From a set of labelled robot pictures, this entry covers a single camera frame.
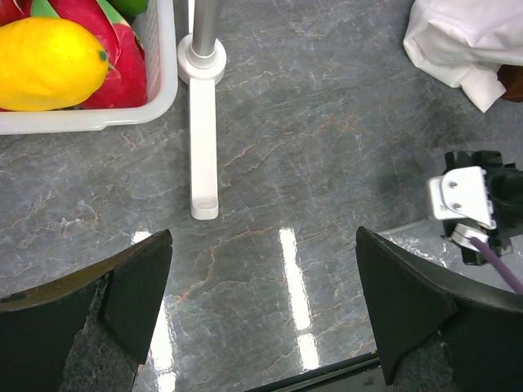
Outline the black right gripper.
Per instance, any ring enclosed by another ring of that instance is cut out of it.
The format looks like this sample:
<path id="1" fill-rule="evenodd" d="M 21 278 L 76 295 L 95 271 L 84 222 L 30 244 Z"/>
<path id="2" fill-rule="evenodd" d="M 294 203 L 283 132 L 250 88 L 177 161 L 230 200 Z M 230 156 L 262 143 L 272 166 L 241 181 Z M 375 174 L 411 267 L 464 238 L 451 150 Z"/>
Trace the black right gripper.
<path id="1" fill-rule="evenodd" d="M 498 151 L 451 151 L 445 154 L 445 171 L 442 175 L 453 169 L 474 166 L 486 171 L 486 188 L 494 206 L 497 228 L 485 229 L 468 219 L 442 222 L 445 237 L 462 250 L 464 263 L 483 265 L 487 260 L 470 243 L 470 238 L 483 241 L 499 256 L 501 245 L 509 242 L 507 230 L 522 228 L 522 171 L 514 163 L 505 163 Z"/>

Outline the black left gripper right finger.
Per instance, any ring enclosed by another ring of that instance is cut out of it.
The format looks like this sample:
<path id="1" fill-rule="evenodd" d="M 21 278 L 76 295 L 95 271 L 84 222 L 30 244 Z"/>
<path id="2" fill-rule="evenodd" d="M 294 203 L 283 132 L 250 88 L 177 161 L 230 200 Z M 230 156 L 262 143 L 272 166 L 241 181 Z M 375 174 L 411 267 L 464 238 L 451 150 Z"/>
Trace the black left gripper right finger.
<path id="1" fill-rule="evenodd" d="M 383 376 L 395 391 L 520 391 L 522 297 L 360 227 L 356 259 Z"/>

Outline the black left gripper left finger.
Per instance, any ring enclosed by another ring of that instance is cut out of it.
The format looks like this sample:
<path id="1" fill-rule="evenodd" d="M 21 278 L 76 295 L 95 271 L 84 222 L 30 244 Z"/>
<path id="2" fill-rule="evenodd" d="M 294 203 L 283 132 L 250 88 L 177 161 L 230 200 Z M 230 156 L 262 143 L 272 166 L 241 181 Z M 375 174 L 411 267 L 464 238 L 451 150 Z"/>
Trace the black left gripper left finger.
<path id="1" fill-rule="evenodd" d="M 145 363 L 172 259 L 164 230 L 1 300 L 3 391 L 130 391 Z"/>

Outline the yellow mango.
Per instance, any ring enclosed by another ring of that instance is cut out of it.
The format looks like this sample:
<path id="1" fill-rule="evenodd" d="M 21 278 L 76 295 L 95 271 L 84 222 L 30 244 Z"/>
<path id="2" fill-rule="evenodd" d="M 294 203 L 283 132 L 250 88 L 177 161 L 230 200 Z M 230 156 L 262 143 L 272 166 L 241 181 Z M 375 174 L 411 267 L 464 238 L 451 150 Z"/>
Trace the yellow mango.
<path id="1" fill-rule="evenodd" d="M 82 104 L 104 83 L 109 57 L 70 20 L 29 17 L 1 27 L 1 109 L 48 111 Z"/>

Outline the clear zip top bag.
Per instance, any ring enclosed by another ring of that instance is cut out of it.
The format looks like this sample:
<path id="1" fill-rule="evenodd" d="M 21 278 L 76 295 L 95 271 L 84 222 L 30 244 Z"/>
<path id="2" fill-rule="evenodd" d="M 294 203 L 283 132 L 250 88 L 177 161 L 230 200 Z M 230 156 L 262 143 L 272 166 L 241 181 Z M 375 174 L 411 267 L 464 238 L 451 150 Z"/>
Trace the clear zip top bag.
<path id="1" fill-rule="evenodd" d="M 439 266 L 492 287 L 511 291 L 502 275 L 490 264 L 482 266 L 464 263 L 462 250 L 445 237 L 439 221 L 421 220 L 379 233 L 387 240 Z M 522 280 L 522 228 L 507 230 L 508 243 L 501 245 L 499 258 L 519 281 Z"/>

